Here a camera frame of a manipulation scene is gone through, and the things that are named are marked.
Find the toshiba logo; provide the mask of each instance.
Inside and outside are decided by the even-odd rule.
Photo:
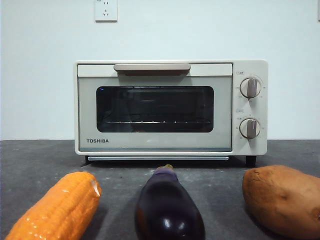
[[[93,143],[103,143],[103,144],[105,144],[105,143],[109,143],[109,140],[108,139],[87,139],[86,140],[86,142],[87,143],[91,143],[91,144],[93,144]]]

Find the knob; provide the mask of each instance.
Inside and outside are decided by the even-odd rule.
[[[261,84],[255,77],[249,77],[240,84],[240,91],[248,99],[256,97],[260,93]]]
[[[240,132],[247,139],[254,139],[260,133],[260,124],[252,119],[245,119],[240,124]]]

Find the wall socket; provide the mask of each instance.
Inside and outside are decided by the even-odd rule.
[[[95,0],[95,21],[116,22],[118,20],[118,0]]]

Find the oven door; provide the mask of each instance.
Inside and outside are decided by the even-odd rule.
[[[152,71],[79,65],[78,150],[232,151],[232,65],[189,66]]]

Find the eggplant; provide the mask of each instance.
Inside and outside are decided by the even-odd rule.
[[[135,208],[139,240],[205,240],[202,216],[171,165],[158,167]]]

